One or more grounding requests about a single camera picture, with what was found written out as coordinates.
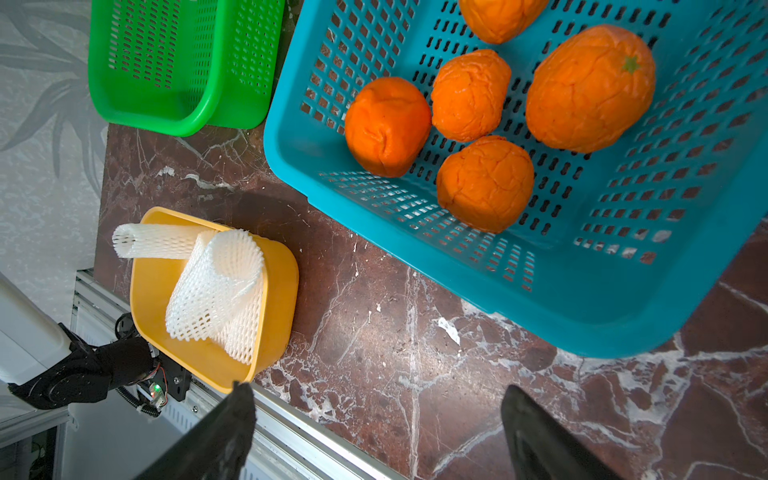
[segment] cable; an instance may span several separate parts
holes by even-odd
[[[152,405],[139,402],[139,400],[136,397],[134,397],[130,392],[128,392],[128,390],[124,386],[118,387],[117,391],[118,391],[118,395],[123,397],[125,401],[130,403],[131,406],[134,407],[135,409],[139,409],[141,407],[141,411],[151,417],[157,418],[160,416],[160,410],[154,408]]]
[[[41,457],[45,456],[45,449],[42,447],[42,445],[40,445],[40,444],[39,444],[39,443],[37,443],[37,442],[32,442],[32,447],[35,447],[35,446],[37,446],[37,447],[38,447],[38,457],[37,457],[37,458],[36,458],[36,459],[35,459],[33,462],[36,462],[36,461],[38,461],[38,460],[39,460]]]
[[[124,320],[131,319],[131,328],[128,329],[127,332],[123,333],[121,335],[120,327],[123,325]],[[118,317],[118,320],[114,323],[114,338],[118,340],[130,338],[132,336],[138,336],[139,332],[136,329],[136,325],[134,324],[134,317],[131,315],[131,312],[123,313]]]
[[[149,380],[149,379],[151,379],[152,377],[154,377],[155,375],[157,375],[157,371],[158,371],[159,369],[160,369],[160,363],[158,363],[158,364],[157,364],[157,366],[156,366],[156,367],[154,367],[154,370],[152,370],[152,373],[150,373],[149,375],[145,376],[145,377],[144,377],[143,379],[141,379],[141,380],[136,380],[136,381],[135,381],[135,382],[133,382],[133,383],[129,383],[127,386],[136,385],[137,383],[142,383],[142,382],[143,382],[143,381],[145,381],[145,380]]]
[[[168,404],[168,395],[169,395],[168,394],[168,379],[165,378],[165,369],[163,367],[159,366],[159,365],[158,365],[158,367],[160,368],[160,370],[163,371],[163,382],[165,382],[165,403],[163,404],[163,406],[166,406],[166,404]]]

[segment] marble countertop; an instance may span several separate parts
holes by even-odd
[[[156,205],[291,249],[293,333],[255,381],[406,477],[511,478],[498,409],[516,384],[626,479],[768,478],[768,219],[673,339],[604,360],[480,313],[310,206],[269,169],[263,125],[110,126],[95,277],[123,297],[112,232]]]

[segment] orange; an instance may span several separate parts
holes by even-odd
[[[485,43],[500,44],[520,35],[549,0],[458,0],[472,32]]]
[[[509,228],[532,193],[531,157],[498,135],[483,137],[446,158],[437,173],[440,206],[484,232]]]
[[[453,58],[440,68],[432,90],[432,124],[446,138],[473,141],[502,121],[512,70],[493,50]]]
[[[654,98],[656,64],[634,33],[601,25],[560,45],[534,75],[525,120],[540,142],[588,154],[610,147]]]
[[[344,136],[352,156],[381,177],[405,175],[432,128],[432,112],[418,88],[384,77],[367,84],[346,112]]]

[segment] yellow plastic bowl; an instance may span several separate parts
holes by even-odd
[[[151,208],[142,223],[202,225],[221,232],[231,230],[163,207]],[[134,259],[131,278],[131,312],[141,336],[216,390],[229,393],[232,382],[250,382],[285,353],[296,309],[299,266],[280,242],[251,234],[264,255],[264,292],[261,316],[250,365],[233,359],[212,340],[172,339],[165,329],[165,310],[186,260]]]

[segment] wall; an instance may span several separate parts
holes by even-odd
[[[0,2],[0,270],[69,324],[93,265],[106,124],[90,95],[90,2]]]
[[[139,413],[114,390],[99,403],[69,406],[62,478],[128,480],[165,453],[181,433],[162,416]]]

